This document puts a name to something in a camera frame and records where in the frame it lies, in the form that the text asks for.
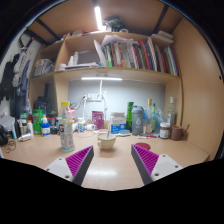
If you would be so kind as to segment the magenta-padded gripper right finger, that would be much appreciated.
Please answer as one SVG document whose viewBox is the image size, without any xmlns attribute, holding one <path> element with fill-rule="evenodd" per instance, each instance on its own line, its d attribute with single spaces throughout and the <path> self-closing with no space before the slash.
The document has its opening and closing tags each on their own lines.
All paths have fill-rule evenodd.
<svg viewBox="0 0 224 224">
<path fill-rule="evenodd" d="M 157 155 L 136 144 L 131 146 L 131 155 L 145 185 L 182 169 L 182 166 L 167 154 Z"/>
</svg>

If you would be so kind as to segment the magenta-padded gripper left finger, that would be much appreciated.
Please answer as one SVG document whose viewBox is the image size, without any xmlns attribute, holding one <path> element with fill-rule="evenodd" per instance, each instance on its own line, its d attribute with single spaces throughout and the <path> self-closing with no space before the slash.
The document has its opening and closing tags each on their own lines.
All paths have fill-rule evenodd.
<svg viewBox="0 0 224 224">
<path fill-rule="evenodd" d="M 58 157 L 45 170 L 81 186 L 93 156 L 94 149 L 89 146 L 67 158 Z"/>
</svg>

